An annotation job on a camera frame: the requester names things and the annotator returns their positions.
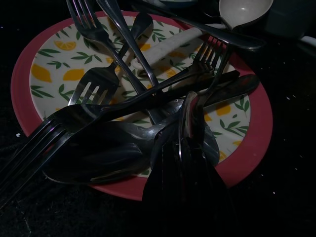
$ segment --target granite countertop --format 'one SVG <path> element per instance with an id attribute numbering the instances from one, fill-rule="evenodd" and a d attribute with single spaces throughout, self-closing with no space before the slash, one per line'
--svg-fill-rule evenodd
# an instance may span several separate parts
<path id="1" fill-rule="evenodd" d="M 64 0 L 0 3 L 0 165 L 25 139 L 10 100 L 10 79 L 23 48 L 47 27 L 69 18 Z M 248 29 L 267 41 L 256 53 L 239 51 L 271 102 L 274 127 L 259 166 L 230 189 L 245 236 L 316 236 L 314 185 L 316 49 Z M 53 183 L 39 174 L 0 212 L 6 237 L 152 236 L 140 202 L 87 186 Z"/>

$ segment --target white ladle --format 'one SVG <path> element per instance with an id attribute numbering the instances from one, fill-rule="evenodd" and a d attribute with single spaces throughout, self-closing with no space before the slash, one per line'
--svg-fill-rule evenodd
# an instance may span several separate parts
<path id="1" fill-rule="evenodd" d="M 236 26 L 250 23 L 262 17 L 270 9 L 272 3 L 273 0 L 220 0 L 219 11 L 223 21 L 231 30 Z M 208 25 L 220 29 L 226 28 L 223 24 Z M 165 39 L 143 52 L 143 54 L 149 65 L 152 66 L 181 45 L 202 35 L 201 30 L 193 27 Z M 143 70 L 137 59 L 133 59 L 131 64 L 134 68 Z"/>

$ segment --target red plate rim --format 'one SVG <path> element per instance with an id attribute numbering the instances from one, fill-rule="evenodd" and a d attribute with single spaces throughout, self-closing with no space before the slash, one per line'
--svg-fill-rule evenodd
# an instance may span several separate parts
<path id="1" fill-rule="evenodd" d="M 123 14 L 125 16 L 136 16 L 138 13 L 124 11 Z M 106 14 L 97 12 L 97 16 L 102 17 Z M 156 21 L 162 21 L 181 29 L 189 28 L 186 24 L 166 17 L 156 15 L 152 15 L 152 17 Z M 70 18 L 41 32 L 24 48 L 15 64 L 11 78 L 11 100 L 15 115 L 27 136 L 42 122 L 33 105 L 29 89 L 29 73 L 34 56 L 52 35 L 73 23 Z M 230 63 L 240 72 L 241 76 L 254 74 L 235 54 L 231 57 Z M 248 132 L 242 143 L 229 158 L 216 166 L 217 172 L 228 187 L 239 183 L 254 170 L 266 153 L 271 139 L 272 110 L 268 96 L 261 84 L 249 95 L 249 100 L 251 119 Z M 119 182 L 92 185 L 92 187 L 111 195 L 141 201 L 146 180 L 147 178 L 132 176 Z"/>

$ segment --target dark countertop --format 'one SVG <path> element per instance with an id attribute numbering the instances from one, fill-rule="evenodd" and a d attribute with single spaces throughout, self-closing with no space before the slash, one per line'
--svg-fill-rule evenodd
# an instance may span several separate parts
<path id="1" fill-rule="evenodd" d="M 25 139 L 10 100 L 15 61 L 32 38 L 70 16 L 64 0 L 6 1 L 0 5 L 3 162 L 10 156 L 11 145 Z M 316 195 L 311 189 L 315 180 L 316 50 L 253 29 L 247 31 L 268 43 L 260 52 L 238 53 L 266 89 L 274 128 L 262 162 L 230 189 L 241 228 L 244 236 L 316 236 Z M 140 202 L 86 186 L 56 184 L 39 174 L 16 201 L 0 212 L 0 236 L 143 236 L 155 232 L 146 229 L 148 221 Z"/>

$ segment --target plate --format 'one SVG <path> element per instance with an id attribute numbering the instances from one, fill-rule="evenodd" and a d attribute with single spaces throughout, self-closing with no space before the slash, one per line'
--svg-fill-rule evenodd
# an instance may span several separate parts
<path id="1" fill-rule="evenodd" d="M 131 26 L 137 13 L 123 14 Z M 115 47 L 120 48 L 121 38 L 113 24 L 104 13 L 98 12 L 97 16 Z M 171 19 L 160 16 L 153 16 L 153 19 L 153 28 L 138 40 L 143 51 L 183 30 Z M 160 61 L 155 66 L 159 80 L 165 80 L 189 66 L 201 43 L 200 39 L 195 39 Z M 132 58 L 132 54 L 124 57 L 127 62 Z M 83 39 L 71 19 L 46 29 L 34 38 L 21 53 L 11 82 L 12 104 L 26 135 L 30 135 L 45 117 L 67 105 L 72 91 L 87 70 L 108 66 L 111 60 L 99 45 L 92 45 Z M 232 56 L 231 64 L 242 75 L 252 73 L 236 55 Z M 121 85 L 113 103 L 136 94 L 119 68 L 117 74 Z M 142 79 L 142 83 L 147 88 L 151 86 L 147 79 Z M 143 114 L 133 114 L 120 120 L 150 126 L 149 119 Z M 216 169 L 226 184 L 232 186 L 254 169 L 268 147 L 272 132 L 272 112 L 268 97 L 260 85 L 249 96 L 209 107 L 205 120 L 214 131 L 221 151 L 221 162 Z M 116 196 L 141 200 L 149 173 L 150 170 L 146 170 L 127 180 L 93 187 Z"/>

